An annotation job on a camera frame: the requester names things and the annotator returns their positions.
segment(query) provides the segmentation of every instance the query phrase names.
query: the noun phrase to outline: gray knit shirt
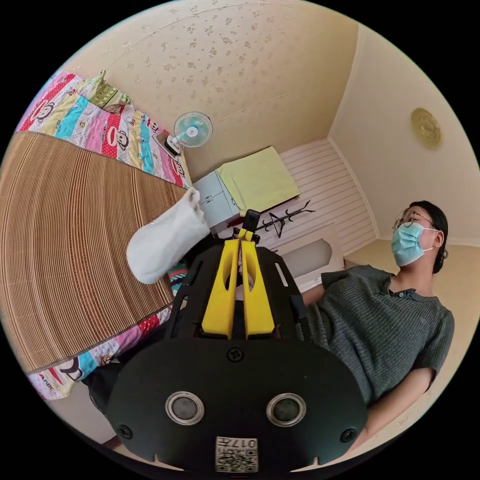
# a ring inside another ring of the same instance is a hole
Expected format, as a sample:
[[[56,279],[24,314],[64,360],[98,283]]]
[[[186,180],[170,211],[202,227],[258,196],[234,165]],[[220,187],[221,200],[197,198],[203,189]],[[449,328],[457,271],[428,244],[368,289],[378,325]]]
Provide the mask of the gray knit shirt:
[[[438,373],[454,334],[454,317],[434,297],[392,293],[392,273],[370,265],[321,274],[325,293],[308,307],[315,343],[342,360],[367,405],[413,369]]]

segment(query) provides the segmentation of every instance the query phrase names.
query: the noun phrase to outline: yellow clamp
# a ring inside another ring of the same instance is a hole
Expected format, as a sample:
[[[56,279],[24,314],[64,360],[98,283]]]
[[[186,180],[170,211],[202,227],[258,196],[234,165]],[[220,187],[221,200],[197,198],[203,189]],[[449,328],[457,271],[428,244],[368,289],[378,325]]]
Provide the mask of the yellow clamp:
[[[225,241],[201,324],[203,331],[208,335],[232,338],[240,246],[246,337],[271,334],[274,331],[274,319],[260,270],[256,247],[251,241],[252,236],[252,232],[242,228],[238,235],[239,239]],[[249,276],[253,282],[251,290],[248,282]]]

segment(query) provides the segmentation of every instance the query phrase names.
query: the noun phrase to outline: face mask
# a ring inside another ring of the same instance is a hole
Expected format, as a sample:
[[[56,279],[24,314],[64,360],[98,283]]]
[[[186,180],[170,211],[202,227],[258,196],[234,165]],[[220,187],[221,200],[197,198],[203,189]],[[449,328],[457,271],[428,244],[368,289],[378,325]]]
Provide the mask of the face mask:
[[[413,263],[415,260],[418,260],[424,252],[434,249],[434,247],[432,247],[423,250],[420,245],[420,235],[422,235],[424,230],[438,232],[435,228],[424,228],[416,222],[413,222],[410,226],[400,225],[395,230],[391,241],[391,251],[399,267]]]

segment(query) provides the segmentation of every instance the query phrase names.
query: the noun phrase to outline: electric fan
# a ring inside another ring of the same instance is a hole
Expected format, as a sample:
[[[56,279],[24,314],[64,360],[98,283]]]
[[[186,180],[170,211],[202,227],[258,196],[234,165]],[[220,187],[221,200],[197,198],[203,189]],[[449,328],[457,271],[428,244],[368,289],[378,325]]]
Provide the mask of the electric fan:
[[[177,118],[173,126],[173,134],[169,135],[164,143],[167,151],[173,155],[180,155],[181,146],[201,147],[212,136],[213,125],[209,117],[199,111],[190,111]]]

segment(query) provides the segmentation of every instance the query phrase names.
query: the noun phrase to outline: bamboo mat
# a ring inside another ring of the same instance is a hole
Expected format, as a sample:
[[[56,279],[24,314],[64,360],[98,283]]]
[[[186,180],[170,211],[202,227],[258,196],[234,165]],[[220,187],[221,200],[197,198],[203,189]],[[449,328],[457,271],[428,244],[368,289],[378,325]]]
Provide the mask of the bamboo mat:
[[[134,278],[126,249],[184,193],[52,136],[12,137],[0,171],[0,315],[25,372],[78,355],[172,302],[166,277],[154,285]]]

